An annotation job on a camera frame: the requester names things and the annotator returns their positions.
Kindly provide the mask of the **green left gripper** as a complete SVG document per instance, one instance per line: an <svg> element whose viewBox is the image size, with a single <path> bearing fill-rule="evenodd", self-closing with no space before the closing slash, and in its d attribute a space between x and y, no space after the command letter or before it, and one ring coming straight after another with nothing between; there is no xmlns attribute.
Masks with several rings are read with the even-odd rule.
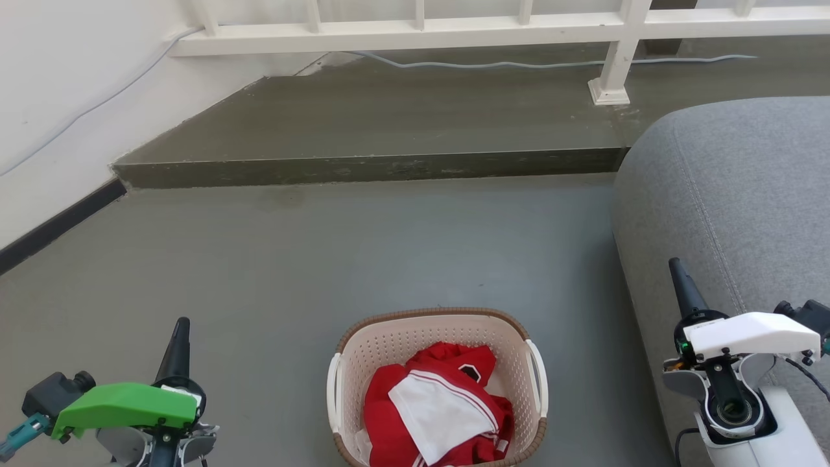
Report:
<svg viewBox="0 0 830 467"><path fill-rule="evenodd" d="M190 373L190 326L179 317L151 385L121 382L89 387L68 381L71 402L60 403L51 438L83 437L90 429L166 427L187 431L204 414L207 396Z"/></svg>

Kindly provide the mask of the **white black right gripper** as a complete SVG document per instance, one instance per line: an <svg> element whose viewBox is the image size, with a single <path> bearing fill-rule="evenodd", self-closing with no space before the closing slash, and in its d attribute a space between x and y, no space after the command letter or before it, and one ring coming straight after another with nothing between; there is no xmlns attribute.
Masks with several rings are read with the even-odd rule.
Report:
<svg viewBox="0 0 830 467"><path fill-rule="evenodd" d="M679 258L668 260L672 284L681 313L674 329L679 357L691 364L729 355L811 352L819 359L822 338L817 331L776 313L750 311L730 317L709 309L696 283Z"/></svg>

